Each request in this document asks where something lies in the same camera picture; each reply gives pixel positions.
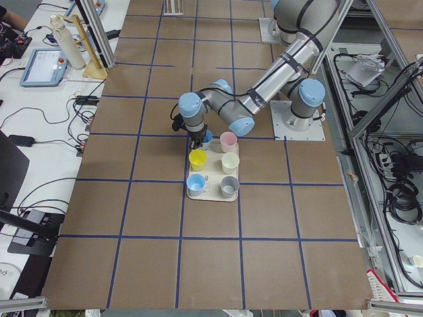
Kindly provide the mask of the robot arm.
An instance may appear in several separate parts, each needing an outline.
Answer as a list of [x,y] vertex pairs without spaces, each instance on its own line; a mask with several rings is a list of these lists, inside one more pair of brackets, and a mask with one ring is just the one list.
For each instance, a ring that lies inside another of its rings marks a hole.
[[235,135],[247,135],[255,126],[254,116],[285,86],[298,91],[300,112],[295,116],[308,118],[322,102],[321,97],[307,94],[301,88],[302,69],[324,52],[336,33],[339,1],[271,1],[274,20],[282,36],[287,36],[285,50],[265,74],[243,94],[233,94],[225,80],[213,82],[196,92],[184,93],[178,99],[178,115],[172,117],[172,129],[185,130],[190,148],[204,142],[204,116],[214,111]]

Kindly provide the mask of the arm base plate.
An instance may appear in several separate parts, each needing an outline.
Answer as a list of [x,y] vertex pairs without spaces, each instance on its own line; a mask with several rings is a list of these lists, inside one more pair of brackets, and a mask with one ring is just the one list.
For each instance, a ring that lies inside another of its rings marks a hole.
[[265,44],[281,44],[281,31],[274,18],[259,18],[261,42]]
[[299,118],[291,112],[291,101],[272,100],[270,112],[277,141],[325,141],[323,121],[319,109],[310,118]]

